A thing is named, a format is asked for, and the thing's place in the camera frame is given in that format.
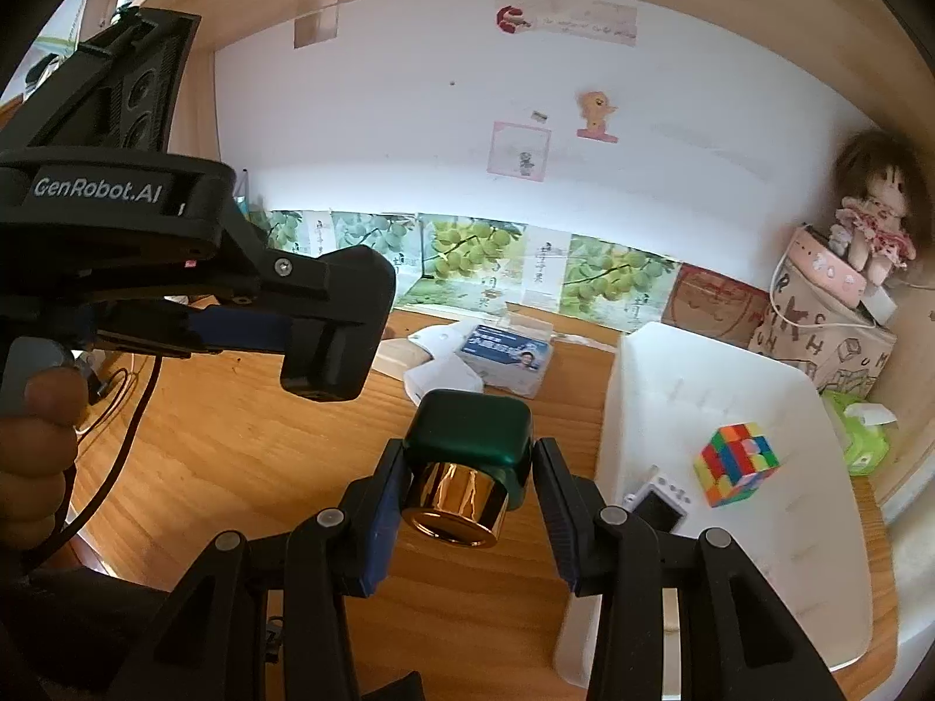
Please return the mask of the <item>person's left hand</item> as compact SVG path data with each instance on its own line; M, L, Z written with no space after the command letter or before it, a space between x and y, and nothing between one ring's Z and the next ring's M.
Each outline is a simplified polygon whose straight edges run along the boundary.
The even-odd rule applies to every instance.
M33 549L56 529L67 495L65 471L78 451L74 427L87 410L87 384L73 367L36 373L25 384L24 413L3 416L2 543Z

